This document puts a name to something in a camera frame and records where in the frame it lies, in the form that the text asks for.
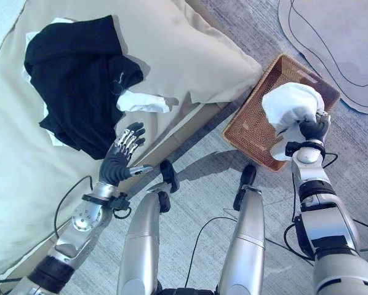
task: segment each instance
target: floor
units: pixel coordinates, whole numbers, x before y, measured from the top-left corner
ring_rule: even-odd
[[[284,37],[278,22],[278,0],[203,0],[212,15],[232,35],[235,43],[266,68],[281,52],[305,63]],[[185,283],[191,253],[200,228],[216,216],[229,216],[241,170],[250,160],[228,143],[221,132],[246,96],[228,105],[178,150],[168,156],[178,171],[181,187],[172,195],[172,209],[161,216],[159,280],[165,288]],[[339,102],[332,112],[327,150],[339,154],[327,169],[334,189],[351,215],[368,223],[368,115]],[[154,171],[129,193],[136,208],[145,189],[158,183]],[[282,233],[292,215],[290,167],[279,173],[258,169],[255,184],[262,190],[266,236],[282,243]],[[62,294],[115,294],[119,262],[130,218],[113,220],[102,233],[88,260],[73,275]],[[229,245],[234,223],[216,220],[201,235],[188,286],[214,289]],[[362,247],[368,247],[368,230],[358,226]],[[291,244],[297,243],[294,233]],[[368,260],[368,252],[363,253]],[[262,294],[313,293],[312,267],[290,252],[266,244],[265,278]]]

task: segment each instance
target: woven basket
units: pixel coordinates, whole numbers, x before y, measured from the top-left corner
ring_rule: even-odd
[[[330,112],[340,99],[339,92],[299,62],[288,55],[278,56],[263,74],[254,91],[223,131],[223,138],[258,164],[279,171],[286,162],[274,160],[270,149],[281,139],[276,139],[274,128],[266,119],[262,108],[263,96],[288,82],[309,85],[319,92]]]

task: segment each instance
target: robotic arm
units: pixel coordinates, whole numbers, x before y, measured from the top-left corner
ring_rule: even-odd
[[[127,168],[133,152],[144,142],[139,138],[145,132],[142,127],[134,123],[117,137],[102,162],[99,182],[83,195],[66,231],[11,294],[58,294],[94,249],[115,211],[130,209],[126,195],[118,194],[119,182],[153,169],[147,165]]]
[[[315,294],[368,295],[368,262],[358,253],[358,231],[322,168],[329,124],[325,112],[316,123],[300,123],[306,141],[286,147],[302,212],[295,218],[298,242],[315,261]]]

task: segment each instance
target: carpet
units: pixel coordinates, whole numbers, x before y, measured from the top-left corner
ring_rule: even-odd
[[[289,41],[350,107],[368,114],[368,1],[281,0]]]
[[[235,43],[266,68],[281,52],[306,64],[286,39],[278,20],[278,0],[203,0]],[[172,195],[171,210],[162,215],[159,280],[164,288],[183,287],[196,236],[216,216],[229,216],[242,169],[250,160],[226,143],[223,129],[243,104],[248,93],[229,104],[205,127],[167,158],[181,182]],[[339,160],[327,168],[334,189],[352,216],[368,223],[368,116],[339,102],[332,111],[327,150]],[[161,181],[158,170],[146,175],[131,191],[135,209],[147,187]],[[282,233],[292,216],[290,166],[279,173],[258,168],[255,185],[263,192],[266,237],[283,243]],[[100,237],[88,260],[73,275],[62,294],[115,294],[121,251],[130,218],[113,220]],[[368,230],[358,227],[362,247],[368,247]],[[202,233],[188,282],[192,288],[214,289],[234,230],[229,220],[216,220]],[[289,240],[297,250],[294,233]],[[368,252],[363,253],[368,259]],[[266,243],[263,293],[313,293],[312,267],[290,252]]]

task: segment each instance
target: white towel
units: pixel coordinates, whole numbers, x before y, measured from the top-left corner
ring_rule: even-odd
[[[269,123],[276,130],[276,137],[283,137],[271,148],[270,154],[276,160],[285,161],[292,160],[285,155],[288,141],[305,141],[298,121],[316,122],[316,113],[324,110],[324,101],[314,88],[290,82],[264,95],[262,107]]]
[[[143,111],[160,112],[164,114],[170,111],[163,97],[144,93],[134,93],[128,90],[118,98],[117,108],[122,112]]]

